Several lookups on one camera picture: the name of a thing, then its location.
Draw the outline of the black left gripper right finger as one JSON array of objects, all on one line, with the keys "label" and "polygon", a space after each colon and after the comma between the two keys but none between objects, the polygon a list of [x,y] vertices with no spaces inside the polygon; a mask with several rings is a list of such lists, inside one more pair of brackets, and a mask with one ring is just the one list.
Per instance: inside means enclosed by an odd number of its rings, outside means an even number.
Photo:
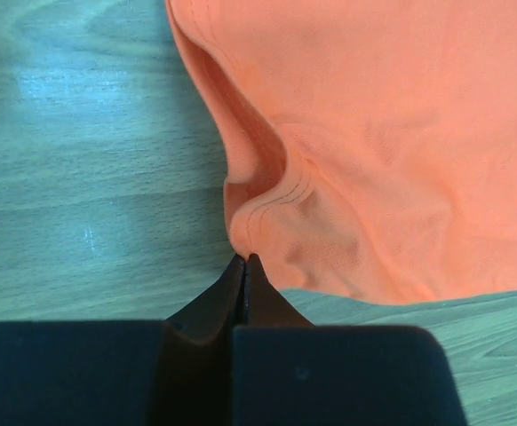
[{"label": "black left gripper right finger", "polygon": [[316,326],[269,282],[258,256],[232,334],[234,425],[464,425],[443,348],[405,325]]}]

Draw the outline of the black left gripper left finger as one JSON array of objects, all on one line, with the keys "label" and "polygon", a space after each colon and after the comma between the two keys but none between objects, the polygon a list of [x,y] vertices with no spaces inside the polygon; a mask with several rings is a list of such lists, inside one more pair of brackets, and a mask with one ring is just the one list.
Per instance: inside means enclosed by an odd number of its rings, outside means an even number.
[{"label": "black left gripper left finger", "polygon": [[0,321],[0,425],[222,419],[245,262],[164,320]]}]

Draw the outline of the orange t shirt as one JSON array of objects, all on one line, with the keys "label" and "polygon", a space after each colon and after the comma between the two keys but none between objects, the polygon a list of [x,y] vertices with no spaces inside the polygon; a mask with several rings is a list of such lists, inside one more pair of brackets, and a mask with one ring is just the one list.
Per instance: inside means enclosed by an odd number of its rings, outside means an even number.
[{"label": "orange t shirt", "polygon": [[278,288],[517,290],[517,1],[170,1],[237,254]]}]

